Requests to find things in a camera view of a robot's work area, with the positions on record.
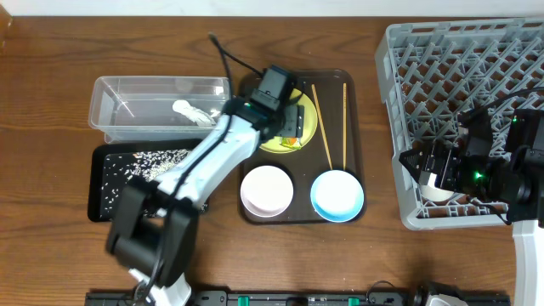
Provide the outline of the white cup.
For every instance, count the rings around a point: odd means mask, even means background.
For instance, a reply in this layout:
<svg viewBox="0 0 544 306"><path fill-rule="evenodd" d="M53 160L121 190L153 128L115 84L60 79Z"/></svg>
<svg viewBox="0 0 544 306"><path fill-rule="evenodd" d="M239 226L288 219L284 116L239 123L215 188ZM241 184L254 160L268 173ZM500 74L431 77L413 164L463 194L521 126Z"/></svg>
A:
<svg viewBox="0 0 544 306"><path fill-rule="evenodd" d="M441 202L449 200L453 195L453 191L442 190L435 186L437 175L435 173L422 172L419 178L419 185L422 197L433 201Z"/></svg>

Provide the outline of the white tissue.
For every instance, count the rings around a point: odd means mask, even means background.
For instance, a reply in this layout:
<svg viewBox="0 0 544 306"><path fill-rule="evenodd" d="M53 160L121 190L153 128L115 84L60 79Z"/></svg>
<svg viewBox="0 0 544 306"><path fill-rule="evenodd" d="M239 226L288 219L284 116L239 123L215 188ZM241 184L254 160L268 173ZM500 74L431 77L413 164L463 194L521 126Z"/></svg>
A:
<svg viewBox="0 0 544 306"><path fill-rule="evenodd" d="M198 127L212 127L216 124L215 120L204 110L192 106L187 100L179 99L173 102L173 111L185 116L188 120L195 123Z"/></svg>

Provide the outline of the rice leftovers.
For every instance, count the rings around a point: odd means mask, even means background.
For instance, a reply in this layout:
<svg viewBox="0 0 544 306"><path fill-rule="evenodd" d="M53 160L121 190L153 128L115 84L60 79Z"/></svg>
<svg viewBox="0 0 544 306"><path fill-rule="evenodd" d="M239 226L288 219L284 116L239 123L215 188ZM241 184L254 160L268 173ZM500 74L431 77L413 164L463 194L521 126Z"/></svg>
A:
<svg viewBox="0 0 544 306"><path fill-rule="evenodd" d="M99 175L98 217L100 221L114 218L121 193L133 178L150 182L179 164L190 150L155 150L115 153L105 157Z"/></svg>

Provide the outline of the green snack wrapper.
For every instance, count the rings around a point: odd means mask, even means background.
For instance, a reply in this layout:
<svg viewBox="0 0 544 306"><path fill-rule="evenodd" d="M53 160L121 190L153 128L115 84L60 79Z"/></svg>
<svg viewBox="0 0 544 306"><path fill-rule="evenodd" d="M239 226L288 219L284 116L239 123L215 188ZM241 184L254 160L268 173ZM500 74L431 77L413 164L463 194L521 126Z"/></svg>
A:
<svg viewBox="0 0 544 306"><path fill-rule="evenodd" d="M293 149L293 150L300 150L303 147L300 138L281 137L280 145L282 147L286 147L288 149Z"/></svg>

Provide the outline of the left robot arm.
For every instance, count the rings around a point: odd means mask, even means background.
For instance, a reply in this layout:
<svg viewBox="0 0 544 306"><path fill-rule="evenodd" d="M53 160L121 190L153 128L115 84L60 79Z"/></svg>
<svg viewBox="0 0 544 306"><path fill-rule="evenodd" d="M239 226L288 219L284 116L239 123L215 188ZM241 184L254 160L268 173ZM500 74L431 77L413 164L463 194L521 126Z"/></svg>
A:
<svg viewBox="0 0 544 306"><path fill-rule="evenodd" d="M178 165L147 182L133 178L120 204L105 249L138 278L131 305L184 305L184 278L196 246L204 201L241 162L283 128L287 99L269 108L255 99L233 98L217 127Z"/></svg>

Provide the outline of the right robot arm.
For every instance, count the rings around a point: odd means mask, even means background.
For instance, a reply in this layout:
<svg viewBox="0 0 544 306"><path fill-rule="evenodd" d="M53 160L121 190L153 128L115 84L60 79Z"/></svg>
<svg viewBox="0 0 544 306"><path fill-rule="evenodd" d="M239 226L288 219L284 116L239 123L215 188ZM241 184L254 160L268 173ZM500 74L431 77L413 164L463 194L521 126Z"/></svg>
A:
<svg viewBox="0 0 544 306"><path fill-rule="evenodd" d="M501 219L512 226L517 272L517 305L543 303L543 113L513 113L505 150L509 158L490 156L490 116L462 116L462 148L427 142L399 155L400 164L422 187L476 197L483 207L508 205Z"/></svg>

